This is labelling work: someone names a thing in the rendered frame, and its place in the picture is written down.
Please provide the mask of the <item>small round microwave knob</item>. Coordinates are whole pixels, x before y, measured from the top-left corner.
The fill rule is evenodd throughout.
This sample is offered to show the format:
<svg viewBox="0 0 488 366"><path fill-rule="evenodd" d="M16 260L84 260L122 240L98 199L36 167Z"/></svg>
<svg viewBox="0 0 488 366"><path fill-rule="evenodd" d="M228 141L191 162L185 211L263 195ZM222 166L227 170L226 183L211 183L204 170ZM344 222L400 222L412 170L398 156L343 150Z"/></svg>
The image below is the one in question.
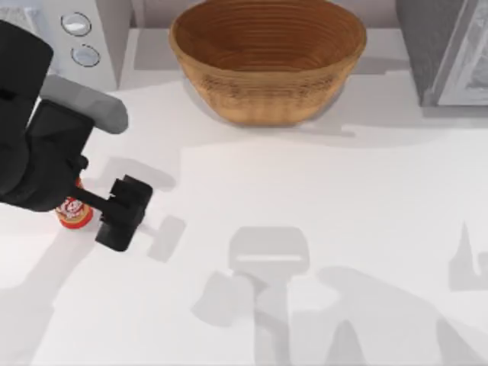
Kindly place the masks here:
<svg viewBox="0 0 488 366"><path fill-rule="evenodd" d="M79 66L92 68L101 61L100 53L92 46L83 43L70 50L72 60Z"/></svg>

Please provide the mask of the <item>pale microwave oven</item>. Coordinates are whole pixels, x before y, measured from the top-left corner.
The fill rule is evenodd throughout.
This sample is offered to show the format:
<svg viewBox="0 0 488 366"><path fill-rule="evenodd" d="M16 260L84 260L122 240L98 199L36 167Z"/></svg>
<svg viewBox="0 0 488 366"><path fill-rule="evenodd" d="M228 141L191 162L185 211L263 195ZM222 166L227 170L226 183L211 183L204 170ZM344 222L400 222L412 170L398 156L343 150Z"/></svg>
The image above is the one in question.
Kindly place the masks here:
<svg viewBox="0 0 488 366"><path fill-rule="evenodd" d="M80 12L91 21L84 37L66 33L64 14ZM131 0L0 0L0 20L40 37L53 48L49 73L106 92L118 90L133 14ZM92 68L77 65L70 50L86 43L101 55Z"/></svg>

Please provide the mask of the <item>red and white can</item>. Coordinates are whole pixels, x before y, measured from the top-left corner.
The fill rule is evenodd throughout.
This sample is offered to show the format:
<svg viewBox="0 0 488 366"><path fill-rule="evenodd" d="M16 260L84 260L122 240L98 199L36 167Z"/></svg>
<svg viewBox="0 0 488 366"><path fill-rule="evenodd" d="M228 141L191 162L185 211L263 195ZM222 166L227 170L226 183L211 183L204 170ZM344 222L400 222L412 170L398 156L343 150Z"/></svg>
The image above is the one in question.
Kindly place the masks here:
<svg viewBox="0 0 488 366"><path fill-rule="evenodd" d="M60 223L70 230L81 229L88 225L94 214L89 205L73 197L67 197L55 212Z"/></svg>

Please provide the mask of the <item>brown woven basket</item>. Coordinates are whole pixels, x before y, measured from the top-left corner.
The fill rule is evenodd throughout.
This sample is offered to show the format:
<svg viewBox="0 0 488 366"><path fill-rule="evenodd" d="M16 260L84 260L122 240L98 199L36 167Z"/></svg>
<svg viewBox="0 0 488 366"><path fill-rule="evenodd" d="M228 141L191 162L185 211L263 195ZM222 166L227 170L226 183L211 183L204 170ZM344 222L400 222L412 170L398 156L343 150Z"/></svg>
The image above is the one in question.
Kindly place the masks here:
<svg viewBox="0 0 488 366"><path fill-rule="evenodd" d="M169 44L218 116L294 126L324 108L367 43L360 18L331 0L203 0L175 18Z"/></svg>

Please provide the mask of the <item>large round microwave knob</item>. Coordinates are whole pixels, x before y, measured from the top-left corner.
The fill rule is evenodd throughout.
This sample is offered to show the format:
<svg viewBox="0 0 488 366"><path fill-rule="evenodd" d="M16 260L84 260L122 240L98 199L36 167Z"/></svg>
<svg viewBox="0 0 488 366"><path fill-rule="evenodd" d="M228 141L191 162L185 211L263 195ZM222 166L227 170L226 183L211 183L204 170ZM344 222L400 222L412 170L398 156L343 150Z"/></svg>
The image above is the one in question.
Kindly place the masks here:
<svg viewBox="0 0 488 366"><path fill-rule="evenodd" d="M92 30L90 19L80 12L62 15L60 23L63 30L74 37L84 37Z"/></svg>

